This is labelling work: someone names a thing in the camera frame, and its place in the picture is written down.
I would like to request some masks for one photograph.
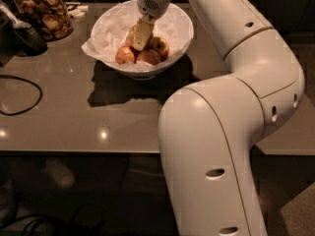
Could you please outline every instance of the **bowl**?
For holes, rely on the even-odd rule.
[[[124,45],[130,27],[135,25],[141,17],[137,0],[116,5],[95,22],[91,38],[83,46],[84,51],[106,66],[132,79],[154,78],[185,54],[194,36],[194,28],[186,12],[171,3],[165,14],[156,21],[154,28],[154,35],[164,37],[169,44],[168,58],[154,66],[145,62],[119,65],[115,62],[116,52],[120,46]]]

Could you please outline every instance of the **oval hole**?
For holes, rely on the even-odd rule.
[[[294,95],[294,100],[293,100],[293,107],[296,108],[297,107],[297,94]]]
[[[237,233],[237,227],[228,227],[220,230],[220,236],[235,236]]]
[[[272,117],[273,122],[276,122],[277,118],[278,118],[277,108],[276,108],[276,106],[273,106],[273,117]]]
[[[221,178],[225,173],[224,169],[212,169],[206,173],[206,177],[209,180],[217,180]]]
[[[253,22],[248,22],[246,25],[245,25],[247,28],[251,28],[254,26],[254,23]]]

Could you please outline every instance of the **floor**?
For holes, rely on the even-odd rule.
[[[303,67],[305,93],[315,106],[315,40],[300,35],[285,39]],[[7,159],[15,180],[18,217],[50,215],[66,222],[69,230],[82,228],[84,235],[92,235],[90,229],[98,226],[101,235],[178,235],[158,155],[61,157],[76,175],[71,189],[58,188],[42,172],[45,158]],[[312,236],[314,213],[305,211],[314,210],[315,158],[266,156],[253,147],[251,162],[269,236]],[[7,227],[0,236],[21,235],[35,218]],[[49,224],[36,231],[39,236],[56,235]]]

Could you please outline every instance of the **cable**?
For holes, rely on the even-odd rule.
[[[21,77],[17,77],[17,76],[12,76],[12,75],[0,75],[0,79],[8,79],[8,80],[17,80],[17,81],[22,81],[28,84],[31,84],[32,86],[36,87],[39,91],[39,97],[37,99],[37,101],[35,102],[35,104],[33,104],[31,107],[28,107],[26,109],[23,109],[21,111],[18,112],[13,112],[13,113],[8,113],[5,112],[3,110],[0,109],[0,114],[6,115],[6,116],[15,116],[15,115],[19,115],[19,114],[23,114],[25,112],[30,111],[31,109],[33,109],[35,106],[37,106],[42,98],[42,90],[40,88],[40,86],[32,81],[29,81],[27,79],[21,78]]]

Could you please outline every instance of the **white robotic arm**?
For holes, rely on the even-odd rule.
[[[144,15],[155,8],[145,1],[139,1]],[[150,11],[156,19],[170,0],[160,1],[157,16]],[[159,117],[179,232],[266,236],[249,152],[294,113],[304,76],[283,38],[248,0],[189,2],[230,74],[180,89]]]

